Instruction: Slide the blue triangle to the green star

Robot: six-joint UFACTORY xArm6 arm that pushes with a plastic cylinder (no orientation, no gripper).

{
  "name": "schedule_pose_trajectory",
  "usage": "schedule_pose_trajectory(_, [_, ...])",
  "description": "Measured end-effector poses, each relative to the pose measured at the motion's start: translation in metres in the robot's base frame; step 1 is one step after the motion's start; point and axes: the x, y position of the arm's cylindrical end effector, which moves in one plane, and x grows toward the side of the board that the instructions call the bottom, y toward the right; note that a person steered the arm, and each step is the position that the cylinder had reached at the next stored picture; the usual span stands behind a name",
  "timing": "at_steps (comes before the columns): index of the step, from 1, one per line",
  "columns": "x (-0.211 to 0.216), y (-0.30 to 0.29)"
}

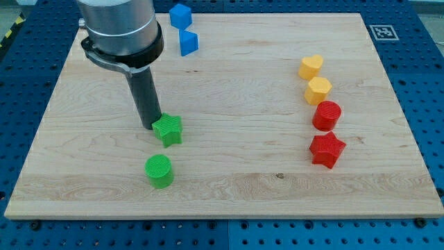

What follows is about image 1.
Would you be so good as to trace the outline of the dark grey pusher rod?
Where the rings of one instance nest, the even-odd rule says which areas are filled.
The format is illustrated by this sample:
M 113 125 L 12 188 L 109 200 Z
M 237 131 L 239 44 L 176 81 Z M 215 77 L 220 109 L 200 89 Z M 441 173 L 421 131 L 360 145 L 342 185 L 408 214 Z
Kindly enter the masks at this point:
M 142 125 L 152 130 L 152 124 L 162 116 L 160 103 L 157 97 L 151 68 L 130 68 L 127 82 L 133 96 Z

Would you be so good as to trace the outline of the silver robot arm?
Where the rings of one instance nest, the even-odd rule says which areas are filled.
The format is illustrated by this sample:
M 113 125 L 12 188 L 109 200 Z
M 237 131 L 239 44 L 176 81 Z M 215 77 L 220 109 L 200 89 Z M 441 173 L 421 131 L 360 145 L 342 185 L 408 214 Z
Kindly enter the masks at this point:
M 81 42 L 95 65 L 123 74 L 142 124 L 151 130 L 162 116 L 151 63 L 164 48 L 151 0 L 77 0 L 88 36 Z

